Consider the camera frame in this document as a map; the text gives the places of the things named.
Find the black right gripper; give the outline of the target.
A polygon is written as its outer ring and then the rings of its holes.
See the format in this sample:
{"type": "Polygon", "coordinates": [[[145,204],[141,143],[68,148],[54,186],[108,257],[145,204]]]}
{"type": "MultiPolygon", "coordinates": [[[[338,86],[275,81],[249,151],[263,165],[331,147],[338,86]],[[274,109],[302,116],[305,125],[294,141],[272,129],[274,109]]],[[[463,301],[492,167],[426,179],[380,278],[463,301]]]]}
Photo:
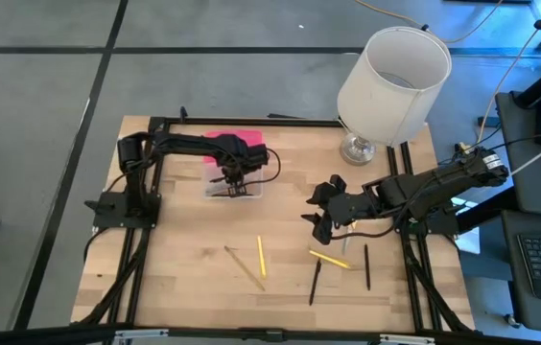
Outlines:
{"type": "Polygon", "coordinates": [[[380,199],[370,185],[363,185],[363,191],[359,194],[346,193],[345,190],[345,181],[338,174],[332,174],[329,181],[318,184],[312,196],[306,200],[312,205],[327,204],[327,212],[321,215],[301,215],[314,225],[312,236],[323,245],[328,245],[332,240],[333,222],[347,225],[354,220],[376,219],[381,213],[380,199]]]}

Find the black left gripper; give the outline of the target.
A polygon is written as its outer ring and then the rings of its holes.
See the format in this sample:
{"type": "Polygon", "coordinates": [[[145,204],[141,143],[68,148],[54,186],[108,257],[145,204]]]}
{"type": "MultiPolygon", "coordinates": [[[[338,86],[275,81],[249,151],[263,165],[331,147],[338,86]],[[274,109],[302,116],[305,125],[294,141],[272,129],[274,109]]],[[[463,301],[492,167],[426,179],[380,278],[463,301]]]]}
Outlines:
{"type": "Polygon", "coordinates": [[[212,142],[218,149],[214,154],[216,165],[221,169],[225,182],[230,184],[225,194],[228,197],[247,196],[247,187],[243,184],[245,176],[268,164],[267,147],[264,144],[249,146],[235,134],[221,134],[212,142]]]}

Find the yellow marker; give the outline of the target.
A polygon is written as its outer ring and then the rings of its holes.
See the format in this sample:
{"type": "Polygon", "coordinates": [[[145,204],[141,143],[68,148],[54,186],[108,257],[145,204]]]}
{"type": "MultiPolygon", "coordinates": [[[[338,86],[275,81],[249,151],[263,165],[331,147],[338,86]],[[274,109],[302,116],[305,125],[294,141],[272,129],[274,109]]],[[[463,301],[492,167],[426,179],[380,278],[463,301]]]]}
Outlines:
{"type": "Polygon", "coordinates": [[[319,253],[319,252],[316,252],[315,250],[313,249],[309,249],[308,252],[317,257],[318,259],[322,260],[322,261],[325,261],[326,263],[329,263],[329,264],[332,264],[332,265],[336,265],[336,266],[339,266],[341,268],[344,268],[344,269],[351,269],[351,265],[348,264],[347,262],[344,262],[344,261],[341,261],[339,259],[335,259],[335,258],[332,258],[330,256],[327,256],[325,254],[322,254],[322,253],[319,253]]]}

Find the clear box with pink lid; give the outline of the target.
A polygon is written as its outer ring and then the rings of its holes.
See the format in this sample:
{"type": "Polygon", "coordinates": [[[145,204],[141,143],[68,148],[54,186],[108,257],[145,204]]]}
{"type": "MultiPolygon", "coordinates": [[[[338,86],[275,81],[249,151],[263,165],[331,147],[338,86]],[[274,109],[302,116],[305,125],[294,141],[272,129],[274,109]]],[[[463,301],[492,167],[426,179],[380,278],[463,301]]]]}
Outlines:
{"type": "MultiPolygon", "coordinates": [[[[264,144],[265,140],[260,130],[253,129],[224,129],[206,131],[203,136],[215,138],[222,134],[234,134],[243,139],[249,146],[264,144]]],[[[207,199],[228,197],[229,185],[224,181],[213,182],[213,179],[223,177],[221,169],[217,166],[216,160],[212,157],[204,156],[202,158],[203,170],[202,180],[205,182],[203,196],[207,199]]],[[[245,182],[250,182],[247,186],[247,192],[244,198],[260,198],[263,195],[264,188],[260,184],[264,175],[264,168],[256,172],[248,173],[245,176],[245,182]]]]}

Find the bright yellow pen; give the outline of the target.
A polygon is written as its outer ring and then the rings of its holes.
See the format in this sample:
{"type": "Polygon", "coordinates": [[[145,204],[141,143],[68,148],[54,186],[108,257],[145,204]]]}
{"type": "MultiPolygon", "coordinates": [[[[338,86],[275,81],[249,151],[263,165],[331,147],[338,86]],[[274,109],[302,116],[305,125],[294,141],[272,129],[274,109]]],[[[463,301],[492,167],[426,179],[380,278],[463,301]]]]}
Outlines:
{"type": "Polygon", "coordinates": [[[266,279],[267,267],[266,267],[262,237],[258,235],[256,240],[257,240],[257,248],[258,248],[258,256],[259,256],[260,274],[261,274],[262,279],[266,279]]]}

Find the yellow wooden pencil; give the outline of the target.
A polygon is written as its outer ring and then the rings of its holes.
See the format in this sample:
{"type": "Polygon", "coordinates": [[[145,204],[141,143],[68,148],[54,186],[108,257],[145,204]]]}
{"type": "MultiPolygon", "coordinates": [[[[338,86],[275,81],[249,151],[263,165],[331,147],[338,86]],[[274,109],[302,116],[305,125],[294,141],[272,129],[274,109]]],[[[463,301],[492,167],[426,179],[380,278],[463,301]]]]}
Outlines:
{"type": "Polygon", "coordinates": [[[261,291],[266,291],[262,283],[253,275],[253,273],[247,268],[247,266],[240,260],[240,258],[233,252],[228,246],[224,246],[223,249],[232,258],[235,264],[245,273],[247,278],[261,291]]]}

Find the silver lamp with white shade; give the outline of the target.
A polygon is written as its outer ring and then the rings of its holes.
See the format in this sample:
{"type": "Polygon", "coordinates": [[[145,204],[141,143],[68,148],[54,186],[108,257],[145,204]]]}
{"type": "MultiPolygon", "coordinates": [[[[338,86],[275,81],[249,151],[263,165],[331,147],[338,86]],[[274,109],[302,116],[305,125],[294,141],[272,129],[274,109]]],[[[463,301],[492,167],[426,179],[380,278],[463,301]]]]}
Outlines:
{"type": "Polygon", "coordinates": [[[413,139],[451,72],[447,45],[423,29],[398,26],[373,34],[337,97],[347,130],[343,160],[366,165],[377,147],[413,139]]]}

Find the grey side table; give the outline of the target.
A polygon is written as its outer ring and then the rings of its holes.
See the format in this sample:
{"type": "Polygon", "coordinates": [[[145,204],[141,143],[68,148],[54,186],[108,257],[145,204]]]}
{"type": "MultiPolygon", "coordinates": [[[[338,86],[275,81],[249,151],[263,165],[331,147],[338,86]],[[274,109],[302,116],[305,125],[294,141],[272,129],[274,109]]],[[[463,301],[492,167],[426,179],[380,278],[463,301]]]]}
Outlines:
{"type": "Polygon", "coordinates": [[[516,105],[510,93],[499,93],[495,100],[509,166],[516,172],[512,181],[518,208],[541,214],[541,146],[532,138],[536,111],[516,105]]]}
{"type": "Polygon", "coordinates": [[[505,232],[506,247],[511,271],[511,298],[517,321],[526,327],[541,331],[541,299],[529,285],[517,236],[541,234],[541,215],[503,211],[501,221],[505,232]]]}

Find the black aluminium table frame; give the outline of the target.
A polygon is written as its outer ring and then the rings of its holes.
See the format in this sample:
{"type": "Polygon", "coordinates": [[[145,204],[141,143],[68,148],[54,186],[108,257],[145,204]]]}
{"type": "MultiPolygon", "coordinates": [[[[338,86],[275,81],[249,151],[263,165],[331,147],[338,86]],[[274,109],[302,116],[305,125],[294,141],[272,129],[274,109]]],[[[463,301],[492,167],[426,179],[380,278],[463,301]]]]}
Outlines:
{"type": "Polygon", "coordinates": [[[257,129],[281,153],[282,173],[260,198],[202,196],[195,160],[162,160],[147,180],[161,193],[154,229],[114,229],[90,249],[80,298],[68,326],[0,332],[0,345],[87,345],[141,338],[235,338],[368,341],[417,345],[541,345],[488,336],[467,327],[426,328],[436,315],[418,281],[419,259],[433,255],[444,278],[458,276],[458,255],[444,239],[430,237],[408,258],[412,242],[399,235],[356,239],[342,255],[338,244],[322,246],[301,215],[312,179],[338,171],[364,175],[339,158],[319,163],[342,135],[331,120],[239,118],[144,118],[128,116],[122,134],[161,129],[202,134],[214,129],[257,129]],[[257,236],[262,237],[267,278],[260,274],[257,236]],[[368,245],[371,289],[365,284],[368,245]],[[254,285],[223,249],[228,246],[266,291],[254,285]],[[347,262],[351,269],[321,261],[315,300],[308,299],[317,257],[347,262]]]}

